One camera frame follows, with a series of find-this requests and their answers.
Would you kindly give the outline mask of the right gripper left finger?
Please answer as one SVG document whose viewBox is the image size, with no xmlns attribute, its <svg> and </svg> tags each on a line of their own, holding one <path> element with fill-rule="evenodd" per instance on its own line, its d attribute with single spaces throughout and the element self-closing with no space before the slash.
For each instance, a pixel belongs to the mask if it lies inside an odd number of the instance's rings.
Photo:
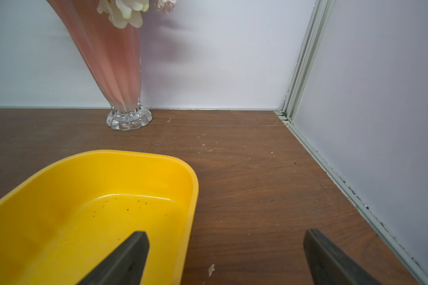
<svg viewBox="0 0 428 285">
<path fill-rule="evenodd" d="M 133 232 L 89 274 L 80 285 L 139 285 L 150 243 L 146 232 Z"/>
</svg>

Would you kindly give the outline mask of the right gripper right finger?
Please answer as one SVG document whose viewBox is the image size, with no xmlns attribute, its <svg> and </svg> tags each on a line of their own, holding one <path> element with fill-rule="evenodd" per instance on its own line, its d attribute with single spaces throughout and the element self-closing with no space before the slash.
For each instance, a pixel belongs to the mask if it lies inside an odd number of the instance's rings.
<svg viewBox="0 0 428 285">
<path fill-rule="evenodd" d="M 316 285 L 379 284 L 318 229 L 305 232 L 303 248 L 313 283 Z"/>
</svg>

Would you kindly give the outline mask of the yellow plastic tray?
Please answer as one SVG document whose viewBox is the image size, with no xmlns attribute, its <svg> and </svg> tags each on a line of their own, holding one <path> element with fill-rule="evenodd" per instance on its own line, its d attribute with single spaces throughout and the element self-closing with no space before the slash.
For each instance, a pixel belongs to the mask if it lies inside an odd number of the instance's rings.
<svg viewBox="0 0 428 285">
<path fill-rule="evenodd" d="M 144 285 L 180 283 L 199 182 L 184 161 L 99 150 L 70 156 L 0 199 L 0 285 L 74 285 L 134 232 Z"/>
</svg>

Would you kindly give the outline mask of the pink vase green plant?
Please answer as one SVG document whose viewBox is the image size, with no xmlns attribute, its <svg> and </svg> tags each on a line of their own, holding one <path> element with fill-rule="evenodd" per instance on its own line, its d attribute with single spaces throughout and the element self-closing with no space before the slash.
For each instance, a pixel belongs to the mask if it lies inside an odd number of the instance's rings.
<svg viewBox="0 0 428 285">
<path fill-rule="evenodd" d="M 129 131 L 146 126 L 151 112 L 140 101 L 142 15 L 151 5 L 169 14 L 175 1 L 50 1 L 91 75 L 111 106 L 107 126 Z"/>
</svg>

